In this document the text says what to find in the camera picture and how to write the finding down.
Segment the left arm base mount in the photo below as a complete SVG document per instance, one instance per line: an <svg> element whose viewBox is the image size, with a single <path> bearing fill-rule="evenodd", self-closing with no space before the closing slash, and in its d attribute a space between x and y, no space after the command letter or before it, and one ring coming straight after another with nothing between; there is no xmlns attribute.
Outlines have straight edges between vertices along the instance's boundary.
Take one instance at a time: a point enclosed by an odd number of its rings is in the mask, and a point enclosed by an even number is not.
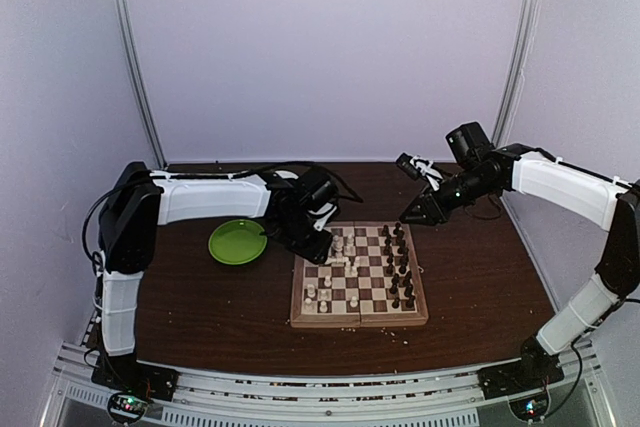
<svg viewBox="0 0 640 427"><path fill-rule="evenodd" d="M94 384L112 390L132 393L142 399L171 401L177 386L179 373L170 368L137 364L133 373L117 376L108 367L95 370L91 376Z"/></svg>

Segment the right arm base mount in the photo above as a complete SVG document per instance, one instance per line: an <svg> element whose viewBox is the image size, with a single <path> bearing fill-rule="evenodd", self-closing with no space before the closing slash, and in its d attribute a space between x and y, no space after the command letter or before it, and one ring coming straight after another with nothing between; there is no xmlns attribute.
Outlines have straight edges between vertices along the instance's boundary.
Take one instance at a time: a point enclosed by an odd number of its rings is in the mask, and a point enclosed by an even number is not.
<svg viewBox="0 0 640 427"><path fill-rule="evenodd" d="M484 367L477 375L486 400L540 389L565 378L563 370L559 367L553 367L542 374L526 373L520 361Z"/></svg>

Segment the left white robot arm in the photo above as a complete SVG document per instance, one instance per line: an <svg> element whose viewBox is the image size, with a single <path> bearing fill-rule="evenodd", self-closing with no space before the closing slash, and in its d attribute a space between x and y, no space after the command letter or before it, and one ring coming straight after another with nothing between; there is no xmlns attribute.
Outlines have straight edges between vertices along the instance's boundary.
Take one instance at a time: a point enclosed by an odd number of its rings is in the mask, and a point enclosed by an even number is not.
<svg viewBox="0 0 640 427"><path fill-rule="evenodd" d="M98 218L98 248L86 255L100 281L103 369L121 390L133 391L144 380L135 320L158 227L208 218L259 219L267 238L314 263L326 260L332 235L325 226L340 212L344 184L315 162L301 166L301 174L284 163L229 173L179 173L132 162L91 206L88 214Z"/></svg>

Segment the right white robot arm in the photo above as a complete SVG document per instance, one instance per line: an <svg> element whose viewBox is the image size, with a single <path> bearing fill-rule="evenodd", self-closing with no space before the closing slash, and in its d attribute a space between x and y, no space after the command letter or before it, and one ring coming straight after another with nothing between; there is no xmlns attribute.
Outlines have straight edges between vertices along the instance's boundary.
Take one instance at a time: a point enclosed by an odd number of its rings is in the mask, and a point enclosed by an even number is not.
<svg viewBox="0 0 640 427"><path fill-rule="evenodd" d="M425 187L406 207L404 223L437 226L451 213L490 194L521 195L543 210L533 248L558 253L564 267L580 260L584 282L523 342L512 377L530 389L552 376L559 354L597 330L639 287L639 186L602 177L522 144L466 150L459 172L446 176L429 161L402 153L397 167Z"/></svg>

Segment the wooden chess board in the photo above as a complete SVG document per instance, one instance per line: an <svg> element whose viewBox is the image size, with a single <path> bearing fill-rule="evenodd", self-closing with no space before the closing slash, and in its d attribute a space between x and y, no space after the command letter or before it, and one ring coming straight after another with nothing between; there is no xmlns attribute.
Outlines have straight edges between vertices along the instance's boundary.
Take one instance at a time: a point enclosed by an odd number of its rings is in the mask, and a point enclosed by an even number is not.
<svg viewBox="0 0 640 427"><path fill-rule="evenodd" d="M348 257L349 267L332 267L296 257L290 325L303 329L415 327L429 319L422 268L411 228L392 222L336 222L328 227L328 257ZM331 286L323 278L331 276ZM357 297L356 308L349 305ZM321 301L328 312L320 312Z"/></svg>

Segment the white chess piece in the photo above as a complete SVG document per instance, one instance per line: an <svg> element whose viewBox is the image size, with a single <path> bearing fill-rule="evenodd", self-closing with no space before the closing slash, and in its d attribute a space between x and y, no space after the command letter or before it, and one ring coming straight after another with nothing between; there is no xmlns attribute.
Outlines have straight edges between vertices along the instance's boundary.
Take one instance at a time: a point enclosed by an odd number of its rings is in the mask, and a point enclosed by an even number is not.
<svg viewBox="0 0 640 427"><path fill-rule="evenodd" d="M326 260L326 264L332 267L338 267L338 266L349 267L351 265L351 261L348 257L345 257L345 256L328 257Z"/></svg>

